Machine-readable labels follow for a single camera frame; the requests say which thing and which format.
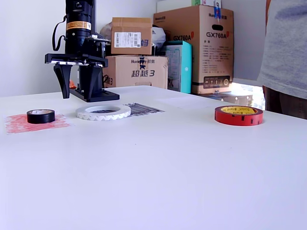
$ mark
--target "roll of tape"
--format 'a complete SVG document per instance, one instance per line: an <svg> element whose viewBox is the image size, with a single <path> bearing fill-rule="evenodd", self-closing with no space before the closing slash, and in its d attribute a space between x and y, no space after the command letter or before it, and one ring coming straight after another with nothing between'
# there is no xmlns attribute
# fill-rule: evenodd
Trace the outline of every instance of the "roll of tape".
<svg viewBox="0 0 307 230"><path fill-rule="evenodd" d="M94 106L76 110L77 118L87 121L110 121L126 118L131 115L128 106Z"/></svg>
<svg viewBox="0 0 307 230"><path fill-rule="evenodd" d="M36 109L27 112L27 120L30 124L46 124L56 120L56 115L50 109Z"/></svg>
<svg viewBox="0 0 307 230"><path fill-rule="evenodd" d="M263 111L246 106L222 106L215 109L215 120L231 126L257 126L263 122Z"/></svg>

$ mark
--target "black cable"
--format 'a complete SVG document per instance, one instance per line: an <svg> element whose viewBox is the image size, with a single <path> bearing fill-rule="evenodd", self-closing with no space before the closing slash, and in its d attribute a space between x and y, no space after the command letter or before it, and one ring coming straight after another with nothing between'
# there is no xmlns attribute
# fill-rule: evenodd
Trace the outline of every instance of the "black cable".
<svg viewBox="0 0 307 230"><path fill-rule="evenodd" d="M102 77L102 79L104 79L106 77L106 79L104 80L104 84L106 83L106 81L109 79L109 76L106 74L105 76Z"/></svg>
<svg viewBox="0 0 307 230"><path fill-rule="evenodd" d="M64 18L63 18L63 21L60 22L60 23L58 23L58 24L56 25L56 27L54 28L53 36L52 36L52 47L53 47L53 50L54 50L54 51L58 51L58 50L59 50L59 47L61 46L61 38L63 37L64 40L65 40L65 36L64 36L64 35L62 35L61 37L59 37L58 45L57 45L57 47L56 47L56 31L57 31L57 27L58 27L58 25L60 25L61 23L65 22L65 21L66 21L66 18L67 18L67 17L66 17L66 15L65 15Z"/></svg>

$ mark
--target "black electrical tape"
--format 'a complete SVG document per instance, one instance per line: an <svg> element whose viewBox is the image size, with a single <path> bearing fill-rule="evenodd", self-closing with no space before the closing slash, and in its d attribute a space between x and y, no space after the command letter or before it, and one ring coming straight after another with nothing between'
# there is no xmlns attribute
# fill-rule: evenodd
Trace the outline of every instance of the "black electrical tape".
<svg viewBox="0 0 307 230"><path fill-rule="evenodd" d="M28 123L30 124L46 124L56 120L56 115L50 109L37 109L27 112Z"/></svg>

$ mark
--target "cardboard box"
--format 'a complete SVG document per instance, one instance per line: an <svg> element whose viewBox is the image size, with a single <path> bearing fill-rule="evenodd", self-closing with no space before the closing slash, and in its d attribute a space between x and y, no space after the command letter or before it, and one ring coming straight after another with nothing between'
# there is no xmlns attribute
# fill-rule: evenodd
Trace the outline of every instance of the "cardboard box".
<svg viewBox="0 0 307 230"><path fill-rule="evenodd" d="M150 85L167 89L167 57L109 56L104 68L105 87Z"/></svg>
<svg viewBox="0 0 307 230"><path fill-rule="evenodd" d="M184 41L167 42L161 52L168 57L168 89L191 93L192 46Z"/></svg>
<svg viewBox="0 0 307 230"><path fill-rule="evenodd" d="M152 54L150 18L113 18L112 54Z"/></svg>
<svg viewBox="0 0 307 230"><path fill-rule="evenodd" d="M157 13L198 5L221 8L222 2L221 0L163 0L157 2Z"/></svg>
<svg viewBox="0 0 307 230"><path fill-rule="evenodd" d="M154 24L165 30L170 40L193 46L192 92L198 94L231 91L234 72L234 13L192 6L156 13Z"/></svg>

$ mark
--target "white table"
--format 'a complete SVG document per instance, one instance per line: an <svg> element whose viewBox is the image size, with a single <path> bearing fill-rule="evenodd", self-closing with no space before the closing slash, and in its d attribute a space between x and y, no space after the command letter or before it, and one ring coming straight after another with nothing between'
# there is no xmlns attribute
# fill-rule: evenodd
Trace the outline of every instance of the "white table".
<svg viewBox="0 0 307 230"><path fill-rule="evenodd" d="M306 230L307 121L265 112L214 121L223 102L153 87L110 89L165 113L75 118L60 93L0 98L1 115L49 108L75 126L0 126L1 230Z"/></svg>

